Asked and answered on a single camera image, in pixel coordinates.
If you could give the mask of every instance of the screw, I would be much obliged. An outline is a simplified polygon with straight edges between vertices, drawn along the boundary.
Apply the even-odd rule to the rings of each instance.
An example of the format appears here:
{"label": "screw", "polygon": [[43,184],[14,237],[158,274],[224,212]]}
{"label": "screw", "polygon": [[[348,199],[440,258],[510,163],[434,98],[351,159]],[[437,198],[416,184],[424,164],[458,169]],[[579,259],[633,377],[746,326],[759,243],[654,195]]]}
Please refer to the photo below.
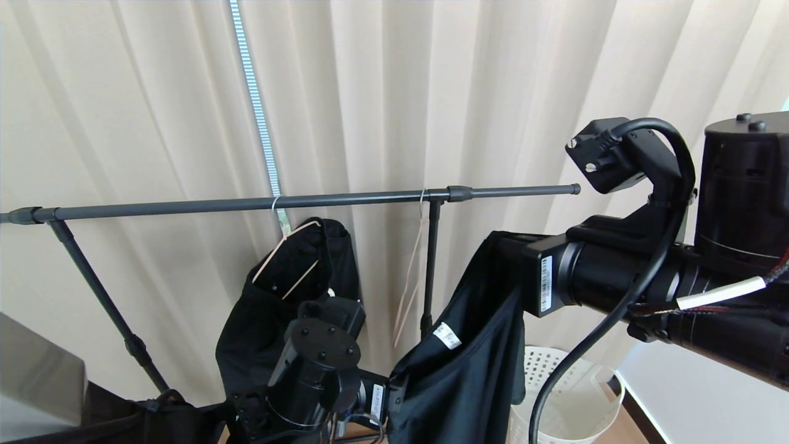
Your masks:
{"label": "screw", "polygon": [[748,124],[748,131],[752,133],[757,133],[759,131],[764,131],[767,129],[767,123],[764,120],[757,120],[756,122],[751,122]]}

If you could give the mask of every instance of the hanger hook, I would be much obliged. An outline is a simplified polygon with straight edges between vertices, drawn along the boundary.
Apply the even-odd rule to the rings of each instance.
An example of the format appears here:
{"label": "hanger hook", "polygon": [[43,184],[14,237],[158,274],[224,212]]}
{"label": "hanger hook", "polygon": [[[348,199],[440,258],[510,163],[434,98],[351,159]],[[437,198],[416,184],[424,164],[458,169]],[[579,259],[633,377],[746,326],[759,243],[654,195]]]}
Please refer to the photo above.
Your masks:
{"label": "hanger hook", "polygon": [[427,188],[422,188],[422,194],[419,195],[419,218],[422,218],[422,202],[424,202],[424,192],[427,191]]}

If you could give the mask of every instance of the curtain fold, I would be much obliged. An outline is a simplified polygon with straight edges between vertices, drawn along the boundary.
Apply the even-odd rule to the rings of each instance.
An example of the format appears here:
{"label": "curtain fold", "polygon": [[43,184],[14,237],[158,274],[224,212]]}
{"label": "curtain fold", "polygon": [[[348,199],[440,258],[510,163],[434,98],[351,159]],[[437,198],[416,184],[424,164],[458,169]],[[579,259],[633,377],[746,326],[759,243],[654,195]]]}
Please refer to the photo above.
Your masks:
{"label": "curtain fold", "polygon": [[[646,183],[596,194],[567,159],[563,146],[589,120],[666,119],[698,164],[705,125],[778,111],[789,96],[789,3],[777,0],[240,7],[285,195],[584,187],[444,205],[434,317],[491,230],[560,233],[645,201]],[[270,195],[226,2],[0,2],[0,21],[2,211]],[[287,213],[353,234],[368,310],[362,367],[388,374],[418,340],[426,228],[408,283],[420,291],[391,346],[418,205]],[[279,240],[270,212],[70,225],[168,382],[196,404],[221,400],[213,349],[245,274]],[[0,236],[2,310],[85,359],[91,380],[152,396],[49,230],[4,225]],[[526,340],[569,349],[601,317],[527,315]],[[618,365],[632,345],[623,330],[589,357]]]}

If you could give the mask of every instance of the barcode sticker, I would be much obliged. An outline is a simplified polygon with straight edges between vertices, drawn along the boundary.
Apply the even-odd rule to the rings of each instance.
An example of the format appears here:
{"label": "barcode sticker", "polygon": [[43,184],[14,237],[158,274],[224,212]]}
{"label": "barcode sticker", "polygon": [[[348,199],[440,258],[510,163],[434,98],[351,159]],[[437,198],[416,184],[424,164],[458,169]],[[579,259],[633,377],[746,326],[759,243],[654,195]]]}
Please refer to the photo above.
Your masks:
{"label": "barcode sticker", "polygon": [[433,335],[439,338],[450,350],[457,348],[461,344],[458,336],[444,322],[441,322],[441,325],[433,331]]}
{"label": "barcode sticker", "polygon": [[540,263],[540,312],[551,310],[553,299],[553,256]]}
{"label": "barcode sticker", "polygon": [[381,405],[383,405],[383,386],[373,384],[372,406],[370,407],[370,413],[372,413],[372,415],[378,418],[378,420],[382,423],[383,420],[381,419]]}

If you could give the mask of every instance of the white plastic basket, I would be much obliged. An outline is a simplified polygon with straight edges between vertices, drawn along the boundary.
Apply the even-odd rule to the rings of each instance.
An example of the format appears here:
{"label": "white plastic basket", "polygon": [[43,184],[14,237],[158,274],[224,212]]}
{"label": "white plastic basket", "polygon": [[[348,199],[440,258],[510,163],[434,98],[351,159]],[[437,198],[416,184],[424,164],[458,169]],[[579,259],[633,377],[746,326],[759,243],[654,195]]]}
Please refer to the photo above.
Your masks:
{"label": "white plastic basket", "polygon": [[[565,356],[566,352],[554,348],[525,348],[526,397],[520,405],[512,406],[507,444],[528,444],[534,400],[545,379]],[[614,423],[625,397],[624,385],[619,384],[621,393],[610,400],[598,376],[601,372],[622,380],[615,370],[583,359],[562,376],[543,408],[540,444],[589,444]]]}

